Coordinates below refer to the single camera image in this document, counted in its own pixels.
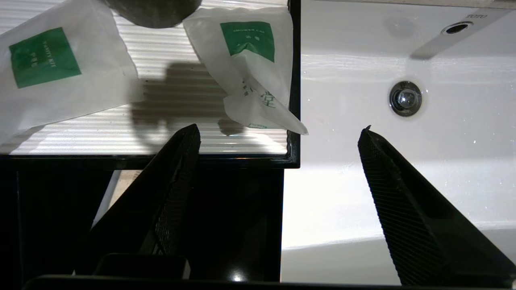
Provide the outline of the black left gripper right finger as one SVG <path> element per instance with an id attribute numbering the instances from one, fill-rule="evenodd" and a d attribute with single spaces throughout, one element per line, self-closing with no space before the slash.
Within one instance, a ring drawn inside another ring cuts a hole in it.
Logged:
<path id="1" fill-rule="evenodd" d="M 384 137 L 366 127 L 358 149 L 402 285 L 515 285 L 515 264 Z"/>

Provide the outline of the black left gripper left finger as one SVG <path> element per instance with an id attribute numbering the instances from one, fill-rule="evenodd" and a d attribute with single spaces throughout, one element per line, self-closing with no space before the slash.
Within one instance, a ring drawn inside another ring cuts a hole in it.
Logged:
<path id="1" fill-rule="evenodd" d="M 196 124 L 181 128 L 166 142 L 92 227 L 79 248 L 78 275 L 92 274 L 110 254 L 182 254 L 200 144 Z"/>

